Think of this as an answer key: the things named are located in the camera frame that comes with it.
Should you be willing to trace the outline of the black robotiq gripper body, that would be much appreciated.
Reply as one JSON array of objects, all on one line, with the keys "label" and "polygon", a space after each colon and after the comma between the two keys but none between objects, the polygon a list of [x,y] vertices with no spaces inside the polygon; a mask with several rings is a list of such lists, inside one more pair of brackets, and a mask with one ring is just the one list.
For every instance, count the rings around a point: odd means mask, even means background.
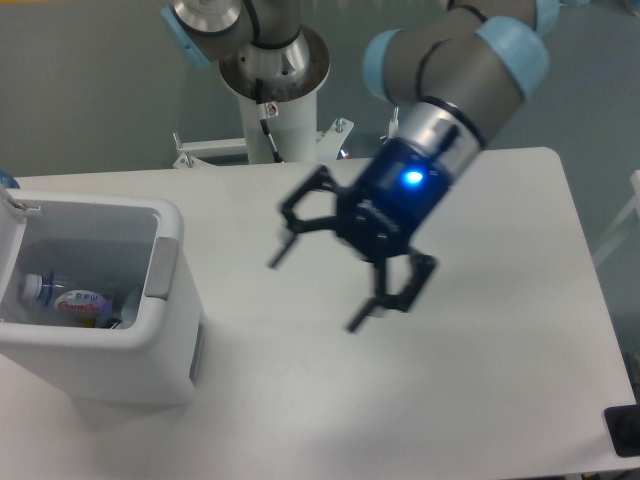
[{"label": "black robotiq gripper body", "polygon": [[337,195],[336,236],[371,263],[407,254],[411,237],[452,185],[443,153],[389,141]]}]

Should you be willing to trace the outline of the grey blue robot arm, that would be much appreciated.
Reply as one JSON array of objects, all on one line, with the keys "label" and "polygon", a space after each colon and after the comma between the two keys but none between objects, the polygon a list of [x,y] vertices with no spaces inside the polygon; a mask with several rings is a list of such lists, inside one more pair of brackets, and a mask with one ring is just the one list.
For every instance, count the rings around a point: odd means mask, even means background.
[{"label": "grey blue robot arm", "polygon": [[[372,266],[373,292],[350,332],[377,310],[412,307],[437,262],[411,238],[544,79],[543,36],[558,15],[555,1],[450,1],[431,25],[368,44],[367,89],[406,116],[351,184],[319,165],[279,207],[285,248],[328,230]],[[330,60],[298,2],[169,1],[161,16],[192,64],[218,64],[250,162],[320,161],[329,137],[317,129],[316,93]]]}]

